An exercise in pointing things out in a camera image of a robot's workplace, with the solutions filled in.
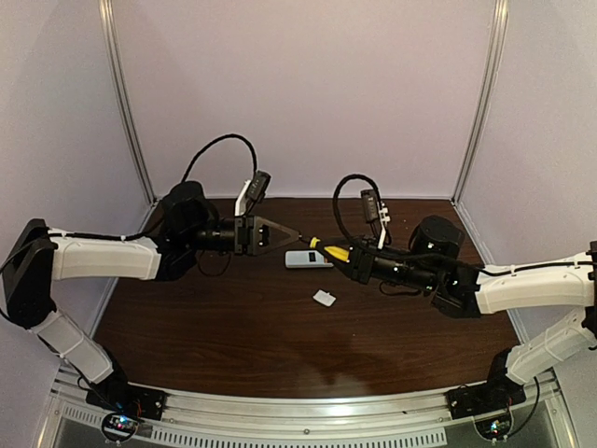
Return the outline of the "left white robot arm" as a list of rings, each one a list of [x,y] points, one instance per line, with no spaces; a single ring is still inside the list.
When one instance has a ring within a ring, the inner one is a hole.
[[[30,220],[13,246],[1,274],[7,320],[34,333],[93,385],[118,383],[117,363],[51,298],[55,281],[73,278],[133,278],[175,281],[200,252],[258,256],[295,243],[299,231],[249,214],[263,190],[246,183],[235,215],[223,218],[202,185],[184,181],[162,199],[156,235],[92,235],[52,229]]]

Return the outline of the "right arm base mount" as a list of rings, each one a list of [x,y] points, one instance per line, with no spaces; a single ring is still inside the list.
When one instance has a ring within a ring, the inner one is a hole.
[[[461,385],[445,394],[451,418],[470,417],[477,434],[485,441],[505,441],[514,429],[511,408],[526,401],[520,385]]]

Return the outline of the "yellow handled screwdriver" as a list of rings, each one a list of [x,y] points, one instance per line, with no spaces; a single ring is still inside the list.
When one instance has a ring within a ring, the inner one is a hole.
[[[326,259],[338,260],[344,263],[349,262],[350,252],[348,249],[336,245],[326,245],[317,237],[305,237],[300,235],[298,239],[310,249],[314,249],[321,253]]]

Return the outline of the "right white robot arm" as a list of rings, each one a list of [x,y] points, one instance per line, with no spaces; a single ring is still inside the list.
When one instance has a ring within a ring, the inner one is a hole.
[[[510,309],[566,305],[572,312],[531,341],[496,355],[487,383],[514,388],[529,383],[576,353],[596,348],[596,250],[567,259],[500,267],[458,259],[463,231],[439,216],[424,218],[408,247],[380,248],[351,237],[348,248],[311,239],[311,248],[346,277],[367,284],[378,279],[429,294],[453,318],[477,318]]]

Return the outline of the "white battery cover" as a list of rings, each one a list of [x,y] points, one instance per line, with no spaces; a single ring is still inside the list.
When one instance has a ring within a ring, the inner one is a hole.
[[[324,290],[318,290],[313,296],[312,298],[319,304],[325,306],[325,307],[331,307],[335,301],[336,301],[336,297],[333,296],[332,294],[324,291]]]

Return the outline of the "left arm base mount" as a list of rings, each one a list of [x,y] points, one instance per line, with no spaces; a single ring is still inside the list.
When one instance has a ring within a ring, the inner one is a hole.
[[[87,404],[108,411],[100,423],[104,437],[117,445],[129,441],[153,421],[159,421],[167,394],[139,385],[90,386]]]

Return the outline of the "white remote control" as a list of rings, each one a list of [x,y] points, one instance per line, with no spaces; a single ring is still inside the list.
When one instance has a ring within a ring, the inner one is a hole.
[[[287,269],[326,269],[333,264],[314,250],[290,250],[285,252]]]

